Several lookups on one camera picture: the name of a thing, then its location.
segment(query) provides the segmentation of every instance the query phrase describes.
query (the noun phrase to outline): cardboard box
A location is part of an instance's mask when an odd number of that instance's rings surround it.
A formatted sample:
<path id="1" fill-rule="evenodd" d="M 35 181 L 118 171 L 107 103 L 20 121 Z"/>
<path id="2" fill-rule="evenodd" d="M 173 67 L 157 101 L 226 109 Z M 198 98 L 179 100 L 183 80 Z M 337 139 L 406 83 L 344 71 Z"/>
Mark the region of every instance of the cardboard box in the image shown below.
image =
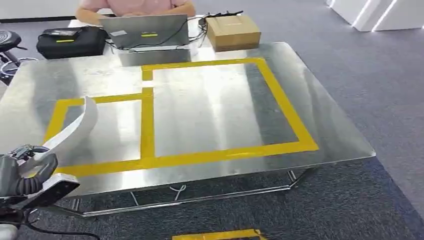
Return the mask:
<path id="1" fill-rule="evenodd" d="M 261 40 L 261 31 L 246 15 L 208 17 L 206 22 L 215 52 L 255 49 Z"/>

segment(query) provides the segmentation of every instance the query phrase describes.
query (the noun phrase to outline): pink shirt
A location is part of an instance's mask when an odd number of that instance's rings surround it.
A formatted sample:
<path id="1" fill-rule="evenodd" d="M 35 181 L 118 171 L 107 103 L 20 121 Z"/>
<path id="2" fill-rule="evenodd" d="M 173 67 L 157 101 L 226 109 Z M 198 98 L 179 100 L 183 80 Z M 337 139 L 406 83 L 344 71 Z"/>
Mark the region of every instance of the pink shirt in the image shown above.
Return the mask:
<path id="1" fill-rule="evenodd" d="M 186 2 L 187 0 L 81 0 L 81 7 L 93 12 L 111 9 L 115 15 L 122 16 L 136 12 L 165 12 Z"/>

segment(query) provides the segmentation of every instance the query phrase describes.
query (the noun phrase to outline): metal table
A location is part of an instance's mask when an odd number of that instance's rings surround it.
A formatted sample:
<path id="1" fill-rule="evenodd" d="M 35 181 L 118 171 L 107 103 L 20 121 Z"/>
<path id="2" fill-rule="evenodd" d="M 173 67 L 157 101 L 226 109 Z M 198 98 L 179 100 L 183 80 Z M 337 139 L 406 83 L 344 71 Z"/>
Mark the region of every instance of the metal table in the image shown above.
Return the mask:
<path id="1" fill-rule="evenodd" d="M 70 198 L 276 170 L 288 171 L 291 184 L 96 212 L 61 209 L 81 217 L 289 190 L 305 176 L 294 169 L 376 156 L 284 42 L 192 49 L 191 62 L 143 67 L 123 67 L 116 55 L 31 62 L 0 102 L 1 152 L 42 144 L 81 113 L 85 95 L 99 103 L 98 123 L 75 151 L 58 155 L 58 172 L 81 183 Z"/>

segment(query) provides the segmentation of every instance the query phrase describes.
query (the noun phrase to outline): black stool seat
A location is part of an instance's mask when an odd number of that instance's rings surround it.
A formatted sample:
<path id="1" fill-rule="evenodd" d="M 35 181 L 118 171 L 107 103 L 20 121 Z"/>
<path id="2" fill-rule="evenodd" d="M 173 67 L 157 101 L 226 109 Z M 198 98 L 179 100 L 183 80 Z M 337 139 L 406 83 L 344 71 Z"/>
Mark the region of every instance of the black stool seat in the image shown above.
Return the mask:
<path id="1" fill-rule="evenodd" d="M 0 30 L 0 53 L 16 48 L 21 41 L 21 37 L 16 32 Z"/>

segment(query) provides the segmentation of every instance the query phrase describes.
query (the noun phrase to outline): person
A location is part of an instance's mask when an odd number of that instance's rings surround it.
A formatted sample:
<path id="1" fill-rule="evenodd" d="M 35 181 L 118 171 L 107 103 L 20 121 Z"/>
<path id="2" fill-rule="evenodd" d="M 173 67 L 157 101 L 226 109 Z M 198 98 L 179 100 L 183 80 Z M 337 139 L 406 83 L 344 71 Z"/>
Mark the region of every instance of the person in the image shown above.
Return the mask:
<path id="1" fill-rule="evenodd" d="M 81 0 L 75 17 L 84 23 L 100 25 L 99 19 L 108 18 L 97 13 L 100 9 L 111 9 L 117 17 L 196 14 L 191 0 Z"/>

